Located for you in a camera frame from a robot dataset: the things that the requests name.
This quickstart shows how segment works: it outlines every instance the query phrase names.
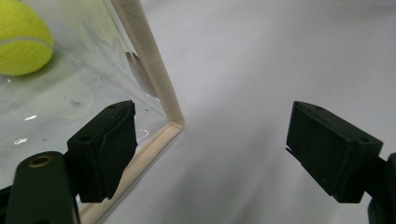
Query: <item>white table surface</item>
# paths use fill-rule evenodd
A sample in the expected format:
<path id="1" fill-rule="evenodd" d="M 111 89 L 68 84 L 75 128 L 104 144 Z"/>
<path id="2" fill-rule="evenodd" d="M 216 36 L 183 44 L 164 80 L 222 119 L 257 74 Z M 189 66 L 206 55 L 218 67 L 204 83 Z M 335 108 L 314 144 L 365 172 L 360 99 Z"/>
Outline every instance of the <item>white table surface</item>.
<path id="1" fill-rule="evenodd" d="M 368 223 L 286 150 L 292 103 L 396 151 L 396 2 L 142 0 L 185 129 L 100 223 Z"/>

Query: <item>tennis ball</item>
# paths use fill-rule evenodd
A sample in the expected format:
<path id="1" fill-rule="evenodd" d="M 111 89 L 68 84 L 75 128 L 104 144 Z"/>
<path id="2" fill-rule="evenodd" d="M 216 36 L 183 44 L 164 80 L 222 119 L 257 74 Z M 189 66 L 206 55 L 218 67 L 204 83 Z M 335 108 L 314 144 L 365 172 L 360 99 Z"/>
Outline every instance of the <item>tennis ball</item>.
<path id="1" fill-rule="evenodd" d="M 47 24 L 18 0 L 0 0 L 0 18 L 0 74 L 21 76 L 42 68 L 53 48 Z"/>

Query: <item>plastic sheet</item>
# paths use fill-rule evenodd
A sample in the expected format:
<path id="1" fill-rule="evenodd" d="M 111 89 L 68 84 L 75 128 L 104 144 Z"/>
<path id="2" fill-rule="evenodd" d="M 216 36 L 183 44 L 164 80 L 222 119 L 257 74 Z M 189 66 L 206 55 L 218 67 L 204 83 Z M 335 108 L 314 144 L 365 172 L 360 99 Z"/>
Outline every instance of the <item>plastic sheet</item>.
<path id="1" fill-rule="evenodd" d="M 23 2 L 46 21 L 55 46 L 40 71 L 0 75 L 1 189 L 12 184 L 25 158 L 49 150 L 65 153 L 66 141 L 107 105 L 135 102 L 138 148 L 167 123 L 160 101 L 136 81 L 125 56 L 131 44 L 123 41 L 105 2 Z"/>

